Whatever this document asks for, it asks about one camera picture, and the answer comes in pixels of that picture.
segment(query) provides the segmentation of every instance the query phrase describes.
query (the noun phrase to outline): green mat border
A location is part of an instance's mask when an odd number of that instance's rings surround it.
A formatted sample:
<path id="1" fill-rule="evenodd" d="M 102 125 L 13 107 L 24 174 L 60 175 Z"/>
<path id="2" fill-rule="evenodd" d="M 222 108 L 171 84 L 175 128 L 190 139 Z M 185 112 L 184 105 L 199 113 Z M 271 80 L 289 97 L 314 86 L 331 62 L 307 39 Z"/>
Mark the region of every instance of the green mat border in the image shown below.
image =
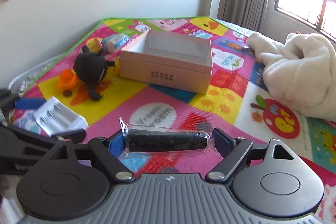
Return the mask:
<path id="1" fill-rule="evenodd" d="M 56 61 L 54 61 L 53 63 L 51 63 L 49 66 L 47 66 L 46 70 L 44 70 L 43 72 L 41 72 L 40 74 L 38 74 L 33 81 L 25 88 L 24 94 L 26 94 L 26 92 L 33 86 L 35 85 L 35 83 L 43 76 L 45 75 L 48 71 L 50 71 L 52 69 L 53 66 L 55 66 L 59 61 L 61 61 L 63 58 L 65 58 L 71 51 L 73 51 L 80 43 L 82 43 L 85 39 L 87 39 L 90 35 L 92 35 L 92 33 L 98 29 L 98 27 L 100 25 L 102 25 L 105 21 L 107 20 L 114 20 L 114 19 L 124 19 L 124 20 L 155 20 L 155 19 L 186 19 L 186 18 L 201 18 L 201 17 L 208 17 L 208 16 L 194 16 L 194 17 L 162 17 L 162 18 L 122 18 L 122 17 L 107 17 L 104 18 L 103 20 L 101 20 L 99 23 L 97 23 L 97 25 L 90 31 L 88 32 L 82 39 L 80 39 L 75 45 L 73 45 L 69 50 L 67 50 L 64 54 L 62 54 L 62 56 L 60 58 L 58 58 Z M 232 30 L 230 27 L 223 25 L 222 23 L 216 21 L 217 23 L 219 23 L 220 25 Z"/>

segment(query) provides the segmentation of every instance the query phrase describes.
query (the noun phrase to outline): cartoon apple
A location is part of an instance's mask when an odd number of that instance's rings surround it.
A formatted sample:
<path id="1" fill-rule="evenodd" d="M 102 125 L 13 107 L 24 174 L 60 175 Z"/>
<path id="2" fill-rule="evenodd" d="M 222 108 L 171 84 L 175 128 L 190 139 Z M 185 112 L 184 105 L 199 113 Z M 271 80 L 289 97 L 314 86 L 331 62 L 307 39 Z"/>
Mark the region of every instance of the cartoon apple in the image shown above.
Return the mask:
<path id="1" fill-rule="evenodd" d="M 299 120 L 288 107 L 285 107 L 272 99 L 263 99 L 256 96 L 257 104 L 252 103 L 251 107 L 263 110 L 263 119 L 275 134 L 285 139 L 294 139 L 300 133 Z"/>

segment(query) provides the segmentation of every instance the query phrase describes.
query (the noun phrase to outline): metal screw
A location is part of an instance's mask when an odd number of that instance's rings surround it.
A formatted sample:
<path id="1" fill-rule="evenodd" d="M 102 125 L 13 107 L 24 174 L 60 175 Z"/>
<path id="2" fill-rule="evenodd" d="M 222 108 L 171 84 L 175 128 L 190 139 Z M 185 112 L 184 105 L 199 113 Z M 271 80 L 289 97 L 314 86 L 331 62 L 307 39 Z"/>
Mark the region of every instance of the metal screw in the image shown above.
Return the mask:
<path id="1" fill-rule="evenodd" d="M 221 180 L 225 178 L 225 175 L 222 172 L 210 172 L 208 174 L 208 178 L 212 180 Z"/>
<path id="2" fill-rule="evenodd" d="M 130 172 L 123 171 L 123 172 L 118 172 L 115 175 L 115 177 L 120 180 L 130 180 L 131 178 L 133 178 L 133 175 Z"/>

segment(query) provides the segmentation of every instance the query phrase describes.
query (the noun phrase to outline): black cylinder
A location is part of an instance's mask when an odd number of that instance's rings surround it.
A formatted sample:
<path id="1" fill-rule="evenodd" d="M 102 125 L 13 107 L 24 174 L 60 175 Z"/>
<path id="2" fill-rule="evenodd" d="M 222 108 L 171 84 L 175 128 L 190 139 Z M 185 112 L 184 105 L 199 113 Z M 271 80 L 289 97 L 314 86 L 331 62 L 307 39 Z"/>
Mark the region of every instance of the black cylinder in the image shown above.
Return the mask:
<path id="1" fill-rule="evenodd" d="M 204 149 L 209 135 L 205 132 L 169 132 L 130 129 L 126 136 L 130 152 L 169 152 Z"/>

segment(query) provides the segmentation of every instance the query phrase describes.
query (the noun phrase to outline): plastic wrap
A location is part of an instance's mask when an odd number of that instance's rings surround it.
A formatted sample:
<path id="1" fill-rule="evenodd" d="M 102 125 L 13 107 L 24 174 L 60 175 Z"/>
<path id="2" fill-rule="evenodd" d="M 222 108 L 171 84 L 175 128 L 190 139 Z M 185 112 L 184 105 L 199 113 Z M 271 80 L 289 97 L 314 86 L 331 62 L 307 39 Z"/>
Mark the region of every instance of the plastic wrap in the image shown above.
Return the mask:
<path id="1" fill-rule="evenodd" d="M 120 49 L 128 40 L 129 36 L 121 33 L 121 34 L 112 34 L 109 37 L 104 38 L 101 41 L 101 44 L 104 47 L 107 47 L 107 51 L 109 53 L 114 53 L 118 49 Z"/>
<path id="2" fill-rule="evenodd" d="M 195 156 L 214 149 L 207 132 L 127 124 L 120 118 L 126 148 L 121 159 L 131 157 Z"/>

